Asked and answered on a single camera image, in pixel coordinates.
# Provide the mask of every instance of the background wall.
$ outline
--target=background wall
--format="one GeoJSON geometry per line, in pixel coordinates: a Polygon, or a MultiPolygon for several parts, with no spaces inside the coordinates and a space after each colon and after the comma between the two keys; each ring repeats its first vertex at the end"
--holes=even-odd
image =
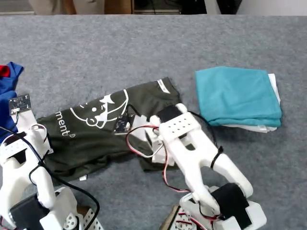
{"type": "Polygon", "coordinates": [[[307,15],[307,0],[242,0],[237,14],[307,15]]]}

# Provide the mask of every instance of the white cloth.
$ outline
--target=white cloth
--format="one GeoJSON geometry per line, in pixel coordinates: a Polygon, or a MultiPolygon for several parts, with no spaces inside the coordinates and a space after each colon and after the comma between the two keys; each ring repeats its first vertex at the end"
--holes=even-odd
{"type": "MultiPolygon", "coordinates": [[[[275,92],[275,95],[277,97],[278,103],[280,104],[280,97],[276,85],[276,76],[273,73],[269,74],[269,79],[271,86],[275,92]]],[[[269,127],[269,126],[245,126],[245,125],[236,125],[236,124],[231,124],[231,125],[223,125],[227,127],[238,127],[238,128],[243,128],[249,131],[254,131],[254,132],[260,132],[260,133],[268,133],[270,131],[275,131],[277,128],[276,127],[269,127]]]]}

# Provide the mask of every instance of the clothing pile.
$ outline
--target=clothing pile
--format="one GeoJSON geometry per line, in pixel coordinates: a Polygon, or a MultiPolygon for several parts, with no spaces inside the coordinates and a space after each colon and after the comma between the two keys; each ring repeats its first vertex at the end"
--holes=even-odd
{"type": "MultiPolygon", "coordinates": [[[[39,118],[38,123],[48,130],[53,154],[46,165],[65,180],[74,180],[111,161],[123,161],[131,156],[125,135],[114,135],[117,117],[128,112],[129,105],[147,120],[163,108],[180,103],[179,93],[169,78],[136,85],[121,91],[82,102],[81,105],[39,118]]],[[[146,155],[151,149],[146,142],[131,137],[133,146],[146,155]]],[[[162,164],[139,158],[144,170],[162,170],[162,164]]]]}
{"type": "Polygon", "coordinates": [[[215,67],[196,72],[201,115],[212,126],[267,133],[281,125],[274,74],[264,70],[215,67]]]}
{"type": "MultiPolygon", "coordinates": [[[[14,132],[17,131],[17,127],[10,116],[9,99],[17,95],[14,90],[23,69],[22,66],[14,62],[9,62],[6,66],[0,66],[0,126],[14,132]]],[[[7,136],[9,134],[0,129],[0,143],[7,136]]]]}
{"type": "MultiPolygon", "coordinates": [[[[8,100],[23,67],[13,62],[0,67],[0,126],[17,131],[10,117],[8,100]]],[[[216,67],[196,72],[201,115],[212,126],[240,127],[257,132],[273,131],[281,125],[281,109],[274,74],[263,70],[216,67]]],[[[114,135],[119,116],[135,111],[149,118],[169,105],[180,103],[169,78],[136,85],[79,106],[39,118],[48,130],[54,153],[45,164],[70,181],[106,167],[111,161],[131,156],[125,135],[114,135]]],[[[0,131],[0,141],[8,134],[0,131]]],[[[148,144],[131,138],[133,146],[151,155],[148,144]]],[[[161,170],[162,164],[140,158],[144,170],[161,170]]]]}

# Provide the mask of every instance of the circuit board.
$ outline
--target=circuit board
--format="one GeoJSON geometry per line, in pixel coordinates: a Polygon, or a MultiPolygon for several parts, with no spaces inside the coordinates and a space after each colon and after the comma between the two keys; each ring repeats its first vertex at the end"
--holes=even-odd
{"type": "Polygon", "coordinates": [[[133,120],[134,120],[134,115],[123,114],[119,116],[116,120],[113,133],[115,135],[127,134],[131,130],[133,120]]]}
{"type": "Polygon", "coordinates": [[[11,116],[17,112],[22,113],[24,111],[31,110],[30,95],[24,94],[10,99],[9,109],[11,116]]]}

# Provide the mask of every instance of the table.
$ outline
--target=table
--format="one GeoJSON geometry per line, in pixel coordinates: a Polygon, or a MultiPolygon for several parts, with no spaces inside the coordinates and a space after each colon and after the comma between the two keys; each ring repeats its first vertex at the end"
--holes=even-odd
{"type": "MultiPolygon", "coordinates": [[[[263,230],[307,229],[307,17],[15,16],[0,17],[0,63],[25,66],[17,92],[36,117],[169,76],[198,111],[194,71],[215,66],[275,73],[282,127],[269,134],[215,128],[219,144],[254,187],[268,218],[263,230]]],[[[203,171],[204,182],[225,180],[203,171]]],[[[185,187],[178,170],[168,180],[185,187]]],[[[156,230],[182,195],[137,159],[112,163],[74,182],[94,194],[106,230],[156,230]]],[[[76,193],[81,204],[88,199],[76,193]]]]}

